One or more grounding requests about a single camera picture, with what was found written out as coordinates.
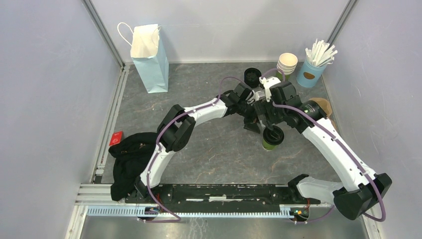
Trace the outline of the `black cup lid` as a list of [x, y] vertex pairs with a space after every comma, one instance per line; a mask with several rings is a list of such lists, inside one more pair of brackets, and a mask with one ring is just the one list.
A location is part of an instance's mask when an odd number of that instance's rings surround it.
[[272, 146], [280, 145], [285, 138], [283, 130], [278, 126], [273, 126], [273, 129], [264, 128], [262, 136], [263, 142]]

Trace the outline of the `green paper coffee cup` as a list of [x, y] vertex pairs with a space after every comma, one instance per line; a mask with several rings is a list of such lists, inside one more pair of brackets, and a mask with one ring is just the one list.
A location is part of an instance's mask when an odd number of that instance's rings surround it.
[[262, 147], [266, 150], [266, 151], [272, 151], [274, 150], [276, 147], [278, 146], [278, 144], [273, 144], [271, 142], [266, 141], [265, 139], [262, 140]]

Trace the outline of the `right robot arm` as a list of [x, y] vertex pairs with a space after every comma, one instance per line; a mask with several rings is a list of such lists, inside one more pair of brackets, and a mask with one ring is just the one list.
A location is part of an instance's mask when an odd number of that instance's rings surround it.
[[340, 182], [302, 174], [289, 182], [288, 198], [300, 203], [312, 198], [334, 205], [349, 220], [361, 215], [386, 219], [383, 197], [392, 185], [386, 173], [376, 173], [347, 145], [318, 103], [302, 102], [291, 82], [260, 79], [253, 89], [253, 106], [267, 129], [285, 122], [309, 140], [337, 173]]

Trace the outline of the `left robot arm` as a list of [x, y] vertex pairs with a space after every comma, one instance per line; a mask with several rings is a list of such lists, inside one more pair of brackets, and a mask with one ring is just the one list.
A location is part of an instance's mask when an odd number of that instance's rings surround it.
[[173, 105], [157, 128], [158, 136], [151, 159], [135, 181], [139, 199], [150, 203], [156, 198], [155, 187], [160, 183], [164, 169], [172, 156], [187, 145], [196, 126], [238, 114], [244, 118], [246, 130], [260, 133], [259, 119], [252, 105], [258, 85], [240, 82], [235, 89], [219, 92], [204, 104], [187, 108]]

